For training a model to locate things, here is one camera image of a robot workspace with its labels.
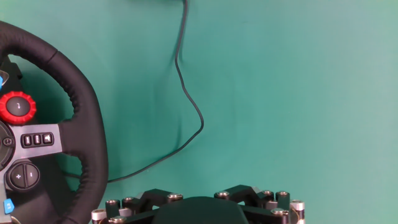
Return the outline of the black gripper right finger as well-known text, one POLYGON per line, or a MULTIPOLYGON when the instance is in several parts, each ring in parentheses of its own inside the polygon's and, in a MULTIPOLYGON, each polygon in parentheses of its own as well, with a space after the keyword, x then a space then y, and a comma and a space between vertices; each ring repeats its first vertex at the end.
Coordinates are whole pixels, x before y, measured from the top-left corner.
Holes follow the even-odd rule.
POLYGON ((228 212, 239 223, 286 223, 305 224, 305 203, 290 198, 281 190, 261 190, 248 185, 236 185, 214 193, 214 198, 231 202, 234 210, 228 212))

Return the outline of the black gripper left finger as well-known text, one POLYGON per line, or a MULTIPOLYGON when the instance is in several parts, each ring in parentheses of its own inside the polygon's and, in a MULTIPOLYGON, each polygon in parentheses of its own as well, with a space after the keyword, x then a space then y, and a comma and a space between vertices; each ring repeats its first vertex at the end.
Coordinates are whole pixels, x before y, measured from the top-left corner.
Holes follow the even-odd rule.
POLYGON ((135 197, 109 199, 104 208, 91 212, 92 224, 150 223, 163 205, 183 200, 183 195, 166 190, 152 189, 135 197))

